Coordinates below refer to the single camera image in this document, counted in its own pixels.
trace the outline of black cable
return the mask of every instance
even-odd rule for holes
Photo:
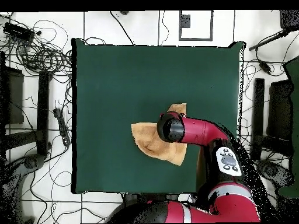
[[[32,182],[31,182],[31,184],[30,184],[30,192],[32,193],[33,196],[35,196],[37,199],[43,201],[43,202],[45,203],[45,205],[46,205],[46,208],[44,209],[43,213],[40,215],[40,217],[39,217],[39,219],[38,219],[38,221],[37,221],[37,224],[39,224],[41,217],[44,215],[44,213],[46,212],[46,210],[47,210],[47,208],[48,208],[48,204],[47,204],[43,199],[41,199],[40,197],[38,197],[38,196],[32,191],[32,184],[33,184],[34,180],[35,180],[35,171],[33,172],[33,180],[32,180]]]
[[[119,23],[119,25],[121,26],[121,28],[124,30],[124,33],[126,34],[126,36],[128,37],[128,39],[131,41],[131,44],[132,44],[132,45],[135,45],[135,44],[133,43],[133,41],[131,40],[131,38],[129,37],[129,35],[127,34],[127,32],[125,31],[123,25],[122,25],[122,24],[119,22],[119,20],[112,14],[111,11],[109,11],[109,12],[110,12],[110,14],[112,15],[112,17],[113,17],[114,19],[116,19],[116,21]]]
[[[102,216],[99,216],[99,215],[93,213],[91,210],[89,210],[89,209],[87,209],[87,208],[82,208],[82,209],[77,209],[76,211],[72,211],[72,212],[64,212],[64,213],[60,214],[53,224],[56,224],[57,221],[58,221],[58,219],[59,219],[62,215],[74,214],[74,213],[77,213],[77,212],[79,212],[79,211],[82,211],[83,209],[87,210],[87,211],[88,211],[89,213],[91,213],[92,215],[94,215],[94,216],[96,216],[96,217],[98,217],[98,218],[101,218],[102,221],[106,219],[106,218],[104,218],[104,217],[102,217]]]
[[[27,114],[23,111],[23,109],[21,109],[18,105],[16,105],[15,103],[13,103],[13,102],[11,102],[11,101],[9,101],[11,104],[13,104],[16,108],[18,108],[19,110],[21,110],[22,111],[22,113],[25,115],[25,117],[27,118],[27,121],[28,121],[28,124],[30,125],[30,127],[31,127],[31,130],[33,131],[33,133],[34,133],[34,137],[35,137],[35,141],[37,142],[37,135],[36,135],[36,132],[35,132],[35,130],[33,129],[33,126],[31,125],[31,123],[30,123],[30,121],[29,121],[29,119],[28,119],[28,116],[27,116]]]
[[[162,24],[164,25],[164,27],[166,27],[165,24],[164,24],[164,14],[165,14],[165,11],[163,12]],[[168,34],[167,34],[166,39],[162,41],[161,45],[163,45],[164,41],[167,41],[168,36],[169,36],[169,29],[168,29],[167,27],[166,27],[166,29],[167,29],[167,31],[168,31]]]
[[[272,198],[274,198],[276,201],[277,201],[277,198],[276,197],[274,197],[273,195],[271,195],[271,194],[267,194],[268,196],[270,196],[270,197],[272,197]]]
[[[87,41],[88,41],[89,39],[101,40],[101,41],[103,42],[103,45],[106,45],[106,42],[105,42],[103,39],[101,39],[101,38],[97,38],[97,37],[90,37],[90,38],[87,38],[87,39],[85,40],[85,42],[87,43]]]
[[[273,37],[273,36],[275,36],[275,35],[277,35],[277,34],[279,34],[279,33],[281,33],[281,32],[282,32],[282,31],[278,31],[278,32],[275,33],[275,34],[272,34],[272,35],[270,35],[270,36],[268,36],[268,37],[266,37],[266,38],[263,38],[258,44],[260,44],[262,41],[264,41],[264,40],[266,40],[266,39],[268,39],[268,38],[271,38],[271,37]],[[258,49],[259,49],[259,48],[256,48],[256,49],[255,49],[255,55],[256,55],[256,59],[257,59],[258,62],[260,63],[260,67],[261,67],[263,70],[265,70],[265,72],[267,72],[267,73],[268,73],[269,75],[271,75],[271,76],[280,76],[280,75],[284,74],[285,71],[282,70],[281,67],[282,67],[282,65],[284,64],[284,60],[286,59],[288,49],[290,48],[290,46],[292,45],[292,43],[294,42],[294,40],[295,40],[298,36],[299,36],[299,33],[295,36],[295,38],[292,40],[292,42],[288,45],[287,50],[286,50],[286,53],[285,53],[284,58],[283,58],[283,61],[280,62],[280,70],[282,71],[282,73],[280,73],[280,74],[278,74],[278,75],[273,75],[272,73],[274,72],[274,70],[271,71],[271,70],[269,69],[270,67],[269,67],[268,64],[267,64],[268,62],[262,61],[262,60],[258,57]]]
[[[158,17],[158,46],[160,42],[160,10],[159,10],[159,17]]]

